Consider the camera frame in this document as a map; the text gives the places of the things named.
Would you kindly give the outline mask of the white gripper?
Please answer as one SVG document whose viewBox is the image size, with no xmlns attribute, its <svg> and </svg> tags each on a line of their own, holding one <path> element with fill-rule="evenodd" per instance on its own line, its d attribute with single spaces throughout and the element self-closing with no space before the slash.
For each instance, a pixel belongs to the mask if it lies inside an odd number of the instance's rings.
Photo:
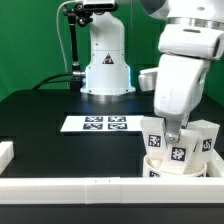
<svg viewBox="0 0 224 224">
<path fill-rule="evenodd" d="M 156 68 L 140 71 L 142 91 L 155 91 L 154 113 L 166 120 L 165 140 L 179 141 L 181 126 L 199 104 L 210 62 L 185 56 L 163 54 Z"/>
</svg>

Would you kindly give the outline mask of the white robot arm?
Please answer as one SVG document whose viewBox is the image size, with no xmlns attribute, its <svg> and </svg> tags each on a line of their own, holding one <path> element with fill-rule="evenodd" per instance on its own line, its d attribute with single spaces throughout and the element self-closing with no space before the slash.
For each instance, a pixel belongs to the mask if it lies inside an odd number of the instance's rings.
<svg viewBox="0 0 224 224">
<path fill-rule="evenodd" d="M 132 92 L 123 56 L 124 27 L 111 15 L 128 0 L 83 0 L 89 14 L 91 60 L 81 92 L 99 99 Z M 181 127 L 199 104 L 210 63 L 224 54 L 224 0 L 138 0 L 162 19 L 154 113 L 165 119 L 165 139 L 179 140 Z"/>
</svg>

